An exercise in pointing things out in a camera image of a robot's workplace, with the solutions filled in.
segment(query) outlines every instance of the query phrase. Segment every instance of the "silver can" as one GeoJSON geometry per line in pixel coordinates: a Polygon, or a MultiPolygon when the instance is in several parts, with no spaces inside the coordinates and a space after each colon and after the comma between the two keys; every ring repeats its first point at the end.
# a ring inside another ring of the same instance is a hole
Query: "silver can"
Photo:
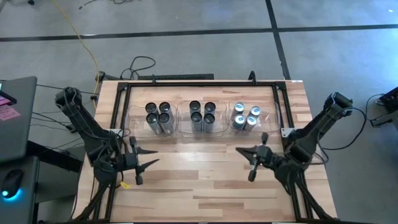
{"type": "Polygon", "coordinates": [[[243,129],[245,131],[251,131],[254,127],[256,127],[256,125],[257,125],[257,118],[253,116],[248,116],[248,118],[246,118],[246,123],[244,124],[243,129]]]}
{"type": "Polygon", "coordinates": [[[199,101],[191,101],[191,103],[189,104],[189,112],[192,115],[193,113],[197,112],[200,113],[200,103],[199,101]]]}
{"type": "Polygon", "coordinates": [[[160,135],[163,133],[163,129],[160,126],[159,119],[156,114],[154,114],[154,113],[148,114],[146,120],[147,120],[149,127],[156,135],[160,135]]]}
{"type": "Polygon", "coordinates": [[[244,111],[244,104],[241,102],[235,103],[235,106],[231,112],[231,121],[235,119],[236,115],[243,114],[243,111],[244,111]]]}
{"type": "Polygon", "coordinates": [[[253,107],[250,109],[250,113],[249,113],[248,116],[253,116],[253,117],[255,117],[255,118],[258,118],[258,117],[260,116],[260,114],[261,114],[260,107],[258,107],[258,106],[253,106],[253,107]]]}
{"type": "Polygon", "coordinates": [[[169,114],[161,113],[159,115],[159,123],[165,134],[173,134],[174,127],[169,114]]]}
{"type": "Polygon", "coordinates": [[[212,114],[206,114],[205,117],[203,118],[203,131],[205,133],[212,133],[213,132],[213,126],[216,118],[212,114]]]}
{"type": "Polygon", "coordinates": [[[205,117],[207,114],[214,115],[216,113],[216,105],[213,102],[207,102],[205,104],[205,117]]]}
{"type": "Polygon", "coordinates": [[[202,117],[201,114],[198,112],[194,112],[191,115],[191,122],[192,122],[192,132],[193,133],[200,133],[202,128],[202,117]]]}
{"type": "Polygon", "coordinates": [[[238,114],[235,116],[235,119],[232,123],[232,127],[236,130],[242,130],[245,122],[246,122],[246,119],[244,118],[244,116],[241,114],[238,114]]]}
{"type": "Polygon", "coordinates": [[[170,120],[172,121],[172,123],[174,123],[174,115],[170,103],[168,102],[161,103],[159,105],[159,111],[160,113],[167,113],[170,116],[170,120]]]}
{"type": "Polygon", "coordinates": [[[157,110],[156,104],[153,102],[147,103],[145,105],[145,111],[147,112],[147,114],[154,113],[157,116],[160,115],[159,111],[157,110]]]}

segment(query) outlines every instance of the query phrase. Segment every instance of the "pink sticky note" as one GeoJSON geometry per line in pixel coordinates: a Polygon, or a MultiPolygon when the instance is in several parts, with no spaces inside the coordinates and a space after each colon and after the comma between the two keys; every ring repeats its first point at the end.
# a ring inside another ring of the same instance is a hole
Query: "pink sticky note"
{"type": "Polygon", "coordinates": [[[20,114],[14,108],[8,105],[0,106],[0,119],[2,121],[7,121],[8,119],[16,118],[18,116],[20,116],[20,114]]]}
{"type": "Polygon", "coordinates": [[[4,98],[4,97],[0,96],[0,106],[8,104],[9,102],[11,102],[11,101],[8,100],[7,98],[4,98]]]}

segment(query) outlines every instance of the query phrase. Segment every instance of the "wooden tabletop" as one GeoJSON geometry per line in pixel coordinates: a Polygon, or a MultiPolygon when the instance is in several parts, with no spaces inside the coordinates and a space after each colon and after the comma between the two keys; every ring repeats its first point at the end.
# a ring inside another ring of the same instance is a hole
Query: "wooden tabletop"
{"type": "MultiPolygon", "coordinates": [[[[95,120],[104,129],[108,129],[111,122],[117,85],[117,81],[107,81],[103,82],[101,88],[95,120]]],[[[303,82],[286,81],[286,85],[294,125],[296,128],[302,128],[312,119],[303,82]]],[[[279,99],[282,111],[285,111],[281,92],[279,99]]],[[[222,103],[226,107],[234,101],[260,105],[262,110],[269,114],[267,122],[270,124],[264,122],[262,125],[263,128],[271,131],[267,145],[274,152],[283,153],[279,132],[271,130],[277,127],[273,124],[277,122],[277,119],[275,119],[275,103],[271,87],[137,87],[132,89],[129,103],[137,106],[136,111],[139,111],[140,107],[150,101],[158,105],[160,102],[167,101],[177,108],[178,105],[181,106],[186,101],[192,100],[217,101],[221,105],[218,112],[223,110],[222,103]]],[[[118,121],[120,121],[121,110],[122,105],[119,109],[118,121]]],[[[132,184],[132,187],[131,189],[122,187],[116,189],[112,222],[295,220],[291,198],[274,178],[271,170],[258,170],[256,181],[247,181],[250,166],[248,161],[235,151],[235,147],[258,145],[261,143],[259,136],[232,134],[228,128],[222,134],[212,136],[212,138],[191,138],[189,134],[176,131],[172,139],[163,141],[165,139],[147,138],[149,136],[140,132],[138,125],[134,126],[132,122],[128,122],[128,126],[132,135],[141,134],[141,138],[138,139],[140,147],[159,152],[141,156],[140,161],[148,162],[153,159],[160,159],[160,161],[143,173],[144,184],[140,186],[134,184],[135,172],[133,170],[124,172],[124,181],[132,184]]],[[[308,189],[318,203],[328,214],[336,217],[324,166],[310,166],[305,172],[305,177],[308,189]]],[[[85,160],[74,217],[88,205],[92,183],[93,169],[85,160]]],[[[104,215],[107,196],[106,192],[100,217],[104,215]]],[[[298,197],[301,202],[302,216],[305,216],[301,194],[298,197]]]]}

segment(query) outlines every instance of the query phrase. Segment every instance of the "transparent bin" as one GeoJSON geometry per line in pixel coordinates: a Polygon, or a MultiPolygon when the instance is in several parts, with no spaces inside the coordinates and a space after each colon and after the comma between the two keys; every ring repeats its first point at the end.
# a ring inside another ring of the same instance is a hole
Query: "transparent bin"
{"type": "Polygon", "coordinates": [[[234,101],[231,100],[228,103],[228,133],[233,136],[261,136],[262,133],[273,133],[278,132],[280,129],[280,116],[279,116],[279,107],[275,102],[268,103],[258,103],[258,102],[250,102],[250,101],[234,101]],[[232,114],[236,103],[244,104],[244,112],[243,116],[245,118],[248,117],[250,110],[253,106],[258,106],[261,110],[261,114],[257,119],[256,126],[250,130],[237,130],[233,127],[233,119],[232,114]]]}
{"type": "MultiPolygon", "coordinates": [[[[159,109],[160,103],[154,102],[159,109]]],[[[130,130],[129,136],[135,136],[138,141],[168,141],[174,140],[176,138],[176,127],[177,127],[177,109],[174,105],[171,105],[171,110],[173,113],[173,130],[171,133],[162,132],[156,134],[150,128],[146,121],[147,113],[144,106],[132,105],[129,107],[126,115],[126,122],[124,123],[124,128],[130,130]]]]}
{"type": "Polygon", "coordinates": [[[201,132],[196,133],[192,130],[191,114],[189,104],[191,101],[181,101],[177,105],[177,130],[185,138],[214,138],[220,137],[228,129],[228,121],[226,117],[227,105],[223,101],[205,101],[198,100],[200,102],[200,113],[202,115],[202,123],[204,118],[204,107],[207,102],[212,102],[216,105],[215,111],[215,122],[213,129],[209,133],[201,132]]]}

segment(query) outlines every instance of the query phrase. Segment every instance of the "concrete floor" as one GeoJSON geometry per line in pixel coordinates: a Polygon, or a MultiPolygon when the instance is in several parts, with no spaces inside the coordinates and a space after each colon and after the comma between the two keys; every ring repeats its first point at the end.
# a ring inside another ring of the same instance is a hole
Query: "concrete floor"
{"type": "MultiPolygon", "coordinates": [[[[142,0],[114,5],[98,0],[79,10],[84,0],[58,0],[81,34],[115,34],[199,29],[270,28],[263,0],[142,0]]],[[[5,2],[0,11],[0,37],[73,35],[49,0],[5,2]]],[[[396,24],[398,3],[388,0],[273,0],[278,27],[396,24]]],[[[291,79],[303,80],[312,114],[325,98],[340,91],[364,109],[369,96],[398,85],[398,29],[284,32],[280,34],[291,79]]],[[[132,58],[156,59],[143,75],[214,73],[216,79],[246,79],[251,70],[261,79],[283,79],[272,33],[135,37],[85,41],[100,70],[113,75],[132,58]]],[[[137,67],[145,65],[140,61],[137,67]]],[[[0,42],[0,78],[35,75],[44,85],[74,86],[93,91],[95,68],[78,40],[0,42]]],[[[38,87],[36,112],[55,111],[58,90],[38,87]]],[[[87,104],[94,113],[91,104],[87,104]]],[[[370,117],[384,111],[370,106],[370,117]]],[[[50,114],[66,121],[61,113],[50,114]]],[[[349,142],[361,125],[360,114],[339,122],[325,136],[325,146],[349,142]]],[[[30,139],[57,146],[77,138],[66,131],[32,127],[30,139]]],[[[326,171],[339,218],[346,221],[396,223],[398,212],[398,138],[390,124],[366,125],[349,148],[330,152],[326,171]]],[[[77,183],[77,176],[70,181],[77,183]]],[[[39,219],[62,221],[73,197],[40,205],[39,219]]]]}

